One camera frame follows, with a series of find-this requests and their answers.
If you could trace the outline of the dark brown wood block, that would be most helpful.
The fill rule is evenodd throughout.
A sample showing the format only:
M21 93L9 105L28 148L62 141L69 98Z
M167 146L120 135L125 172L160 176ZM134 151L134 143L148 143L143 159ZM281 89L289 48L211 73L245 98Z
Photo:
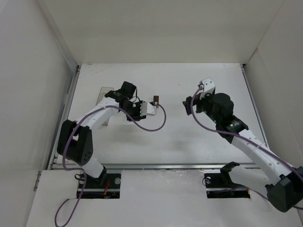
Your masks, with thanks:
M154 106L159 105L159 96L156 96L156 95L153 96L153 105Z

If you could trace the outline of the clear plastic box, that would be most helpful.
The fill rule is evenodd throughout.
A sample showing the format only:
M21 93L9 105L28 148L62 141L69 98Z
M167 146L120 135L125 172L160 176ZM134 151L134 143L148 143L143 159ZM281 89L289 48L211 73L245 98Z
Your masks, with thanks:
M105 97L108 92L114 91L113 87L102 87L96 102L96 107L102 108L108 105L115 105L115 100L109 97ZM108 126L108 122L111 116L117 113L117 109L105 108L99 111L97 115L97 128L101 126Z

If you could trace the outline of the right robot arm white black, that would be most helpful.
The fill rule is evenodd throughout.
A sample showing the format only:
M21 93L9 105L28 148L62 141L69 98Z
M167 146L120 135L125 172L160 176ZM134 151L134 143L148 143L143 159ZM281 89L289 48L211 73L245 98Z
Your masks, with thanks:
M224 183L238 184L264 196L278 211L288 212L303 200L303 168L294 167L274 154L254 135L249 127L233 113L234 103L225 93L196 91L183 101L187 115L205 113L218 133L231 145L249 157L261 174L254 174L237 162L221 168Z

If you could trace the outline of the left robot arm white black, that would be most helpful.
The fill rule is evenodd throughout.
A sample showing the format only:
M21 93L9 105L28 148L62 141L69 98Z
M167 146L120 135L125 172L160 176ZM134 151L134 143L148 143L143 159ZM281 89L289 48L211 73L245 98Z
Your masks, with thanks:
M77 120L63 122L57 153L67 160L75 162L98 186L102 186L106 180L106 168L93 157L93 132L99 129L109 118L119 112L126 111L135 121L146 117L141 114L143 101L136 103L134 97L137 87L130 82L123 82L118 90L109 90L104 94L100 102L88 113Z

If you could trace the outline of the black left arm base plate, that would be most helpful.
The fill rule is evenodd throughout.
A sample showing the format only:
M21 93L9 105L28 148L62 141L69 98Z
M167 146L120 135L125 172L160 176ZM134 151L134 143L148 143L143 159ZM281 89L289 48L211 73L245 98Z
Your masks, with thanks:
M88 176L84 185L84 174L75 174L78 181L76 197L81 199L119 199L121 173L107 173L105 181L100 185Z

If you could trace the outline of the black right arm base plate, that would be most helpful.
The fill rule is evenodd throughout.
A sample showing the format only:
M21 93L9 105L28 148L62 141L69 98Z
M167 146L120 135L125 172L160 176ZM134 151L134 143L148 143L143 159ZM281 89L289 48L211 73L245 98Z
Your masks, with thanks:
M229 176L230 171L239 165L239 163L230 162L220 168L218 172L204 173L203 182L208 199L250 199L249 189L234 183Z

